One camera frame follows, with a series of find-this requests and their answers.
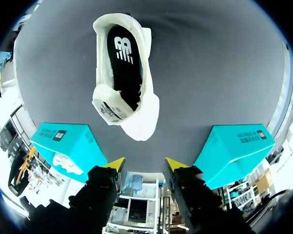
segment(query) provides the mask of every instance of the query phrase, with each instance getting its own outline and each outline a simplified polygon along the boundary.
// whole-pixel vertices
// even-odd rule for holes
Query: white shelf
[[[111,222],[108,222],[106,225],[110,227],[125,229],[125,230],[150,231],[150,232],[154,231],[154,228],[139,228],[139,227],[125,226],[125,225],[111,223]]]
[[[248,193],[250,193],[250,192],[251,192],[251,189],[249,189],[249,190],[247,190],[246,192],[240,194],[239,196],[236,196],[235,198],[232,198],[231,201],[235,201],[236,199],[238,199],[238,198],[240,198],[240,197],[242,197],[242,196],[244,196],[245,194],[248,194]]]
[[[252,197],[251,199],[247,200],[246,202],[244,202],[242,205],[238,206],[238,209],[243,208],[246,204],[248,204],[250,201],[254,200],[254,198]]]
[[[128,212],[125,215],[124,221],[128,221],[129,216],[129,210],[130,210],[130,204],[131,200],[146,200],[147,201],[147,207],[146,207],[146,223],[152,224],[152,227],[144,227],[146,223],[137,223],[137,226],[127,226],[122,224],[116,224],[111,222],[112,218],[110,218],[110,222],[107,223],[106,226],[125,229],[125,230],[137,230],[137,231],[149,231],[156,233],[157,232],[157,222],[158,222],[158,216],[159,216],[159,181],[156,180],[155,184],[147,184],[147,185],[154,185],[155,186],[155,198],[147,198],[147,197],[135,197],[135,196],[126,196],[126,195],[120,195],[120,198],[128,199]]]
[[[125,195],[120,195],[119,198],[133,199],[133,200],[144,200],[144,201],[156,201],[156,198],[135,197],[135,196],[125,196]]]

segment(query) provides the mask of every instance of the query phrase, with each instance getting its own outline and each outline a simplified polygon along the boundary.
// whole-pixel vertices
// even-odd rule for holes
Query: shoe label
[[[131,62],[131,64],[133,64],[132,56],[130,56],[131,45],[128,38],[116,37],[114,38],[114,43],[115,49],[119,50],[118,52],[116,52],[117,58],[126,62]]]
[[[94,102],[96,106],[100,108],[104,118],[108,119],[110,122],[115,123],[127,117],[121,109],[118,107],[110,107],[105,101],[94,100]]]

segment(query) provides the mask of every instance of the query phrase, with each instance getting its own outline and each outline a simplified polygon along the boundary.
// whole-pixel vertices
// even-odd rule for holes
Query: new balance logo
[[[119,50],[119,52],[116,53],[117,58],[124,60],[126,62],[131,62],[131,64],[133,64],[132,56],[130,56],[131,46],[130,46],[130,41],[128,40],[128,38],[122,39],[120,37],[116,37],[114,38],[114,43],[115,43],[115,48]]]

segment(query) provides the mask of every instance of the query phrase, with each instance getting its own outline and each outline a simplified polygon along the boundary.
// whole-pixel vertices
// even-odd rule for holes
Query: cardboard box
[[[264,193],[272,185],[272,175],[270,170],[266,170],[265,173],[259,177],[256,182],[259,194]]]

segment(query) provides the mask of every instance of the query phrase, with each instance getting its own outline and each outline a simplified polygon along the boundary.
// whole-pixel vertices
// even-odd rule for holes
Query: shelving unit
[[[36,127],[32,125],[30,129],[27,129],[27,131],[24,130],[24,127],[22,126],[21,121],[19,120],[19,117],[17,115],[17,113],[21,111],[22,108],[24,108],[23,105],[20,105],[18,108],[15,109],[15,111],[10,115],[10,121],[18,136],[22,139],[25,147],[28,149],[28,151],[30,151],[33,148],[33,145],[30,142],[30,138],[35,133]],[[28,126],[29,120],[31,121],[30,117],[28,116],[28,119],[25,120]],[[42,166],[44,166],[48,170],[50,169],[51,166],[49,165],[49,163],[47,163],[37,151],[34,153],[34,155],[36,160],[40,162]]]
[[[146,187],[154,187],[153,194],[148,192]],[[128,207],[126,209],[126,214],[123,219],[123,223],[113,223],[113,214],[111,213],[111,217],[105,227],[104,233],[106,234],[114,234],[116,232],[111,232],[108,227],[113,227],[117,229],[123,230],[137,230],[137,231],[149,231],[151,233],[157,232],[158,225],[158,216],[159,216],[159,181],[156,180],[156,183],[143,183],[142,191],[137,194],[133,194],[132,196],[128,195],[120,195],[120,198],[128,199]],[[146,205],[146,222],[138,223],[138,222],[130,222],[129,219],[129,211],[132,200],[145,200],[147,201]]]
[[[245,192],[243,192],[242,194],[240,194],[240,195],[237,196],[237,197],[234,197],[234,198],[231,198],[231,197],[230,197],[230,192],[232,192],[233,190],[238,189],[239,187],[242,187],[242,186],[244,186],[244,185],[246,185],[246,184],[248,184],[247,181],[246,181],[246,182],[243,182],[243,183],[241,183],[241,184],[239,184],[239,185],[237,185],[237,186],[234,186],[234,187],[232,187],[232,188],[226,188],[226,191],[227,191],[227,197],[228,197],[228,203],[229,203],[229,208],[230,208],[230,209],[232,209],[232,203],[233,203],[235,200],[237,200],[237,199],[239,199],[239,198],[245,196],[245,195],[248,194],[248,193],[251,194],[251,198],[248,199],[248,200],[247,200],[246,202],[244,202],[243,204],[241,204],[240,206],[238,206],[238,209],[243,208],[243,207],[244,207],[245,205],[247,205],[250,201],[253,201],[254,204],[256,203],[256,199],[259,197],[259,195],[255,195],[255,192],[254,192],[254,189],[256,188],[256,185],[250,186],[248,190],[246,190]]]

